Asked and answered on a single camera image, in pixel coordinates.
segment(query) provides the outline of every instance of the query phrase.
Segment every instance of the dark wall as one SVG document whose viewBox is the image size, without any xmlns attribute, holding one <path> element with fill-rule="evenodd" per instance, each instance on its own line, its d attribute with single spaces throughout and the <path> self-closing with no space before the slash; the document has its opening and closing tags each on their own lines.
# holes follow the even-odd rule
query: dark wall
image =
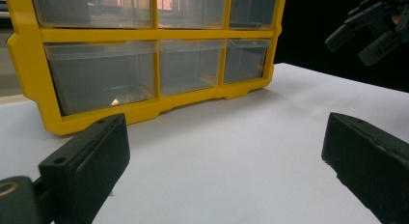
<svg viewBox="0 0 409 224">
<path fill-rule="evenodd" d="M 358 53 L 375 40 L 370 30 L 356 34 L 331 53 L 325 40 L 347 19 L 347 13 L 363 0 L 286 0 L 283 33 L 276 63 L 317 70 L 377 86 L 409 92 L 409 47 L 402 45 L 378 64 L 366 67 Z"/>
</svg>

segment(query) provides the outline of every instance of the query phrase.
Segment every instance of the drawer organizer frame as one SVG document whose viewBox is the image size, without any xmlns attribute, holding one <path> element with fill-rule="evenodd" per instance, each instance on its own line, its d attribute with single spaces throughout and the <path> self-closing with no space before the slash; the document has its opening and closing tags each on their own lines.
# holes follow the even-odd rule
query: drawer organizer frame
<svg viewBox="0 0 409 224">
<path fill-rule="evenodd" d="M 89 124 L 103 117 L 124 113 L 128 124 L 134 124 L 157 117 L 161 112 L 175 107 L 208 100 L 212 98 L 237 98 L 245 96 L 252 90 L 267 86 L 273 76 L 273 59 L 277 40 L 282 31 L 281 20 L 286 0 L 276 0 L 273 20 L 270 29 L 233 30 L 229 28 L 232 0 L 226 0 L 224 27 L 217 30 L 181 30 L 159 29 L 157 1 L 151 0 L 150 29 L 80 29 L 48 28 L 38 23 L 32 0 L 7 0 L 14 34 L 8 40 L 14 67 L 25 97 L 37 103 L 45 129 L 58 135 L 74 133 L 86 128 Z M 86 111 L 72 115 L 62 115 L 59 101 L 54 89 L 47 58 L 44 52 L 46 43 L 70 42 L 127 42 L 127 41 L 160 41 L 160 40 L 269 40 L 264 69 L 260 78 L 235 83 L 224 83 L 224 65 L 226 48 L 223 48 L 216 86 L 174 96 L 162 96 L 160 93 L 159 56 L 156 51 L 154 59 L 154 89 L 152 99 L 137 101 L 124 105 Z"/>
</svg>

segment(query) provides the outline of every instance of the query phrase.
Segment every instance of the yellow storage organizer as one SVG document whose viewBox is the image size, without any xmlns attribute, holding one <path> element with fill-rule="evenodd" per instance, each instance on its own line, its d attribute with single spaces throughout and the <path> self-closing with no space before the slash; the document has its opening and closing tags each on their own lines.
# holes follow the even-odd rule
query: yellow storage organizer
<svg viewBox="0 0 409 224">
<path fill-rule="evenodd" d="M 7 0 L 25 97 L 65 135 L 267 86 L 285 0 Z"/>
</svg>

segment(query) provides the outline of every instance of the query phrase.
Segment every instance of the white table surface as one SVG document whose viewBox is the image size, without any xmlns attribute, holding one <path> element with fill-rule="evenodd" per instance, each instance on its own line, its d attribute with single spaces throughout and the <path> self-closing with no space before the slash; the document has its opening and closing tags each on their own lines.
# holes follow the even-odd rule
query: white table surface
<svg viewBox="0 0 409 224">
<path fill-rule="evenodd" d="M 408 108 L 408 94 L 279 64 L 265 89 L 129 126 L 129 165 L 94 223 L 379 223 L 320 157 L 328 115 L 408 142 Z M 70 138 L 32 101 L 0 105 L 0 122 L 0 179 L 36 179 Z"/>
</svg>

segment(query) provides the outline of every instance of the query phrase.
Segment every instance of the plastic drawer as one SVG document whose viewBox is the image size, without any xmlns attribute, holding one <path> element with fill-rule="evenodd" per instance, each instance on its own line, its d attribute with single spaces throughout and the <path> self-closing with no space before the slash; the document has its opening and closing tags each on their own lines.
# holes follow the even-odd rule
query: plastic drawer
<svg viewBox="0 0 409 224">
<path fill-rule="evenodd" d="M 160 41 L 160 90 L 165 96 L 213 87 L 225 41 Z"/>
<path fill-rule="evenodd" d="M 269 29 L 276 0 L 232 0 L 232 29 Z"/>
<path fill-rule="evenodd" d="M 220 29 L 226 0 L 157 0 L 159 28 Z"/>
<path fill-rule="evenodd" d="M 46 45 L 64 115 L 152 98 L 155 42 Z"/>
<path fill-rule="evenodd" d="M 225 83 L 260 78 L 269 40 L 228 40 Z"/>
<path fill-rule="evenodd" d="M 150 0 L 33 0 L 46 27 L 150 28 Z"/>
</svg>

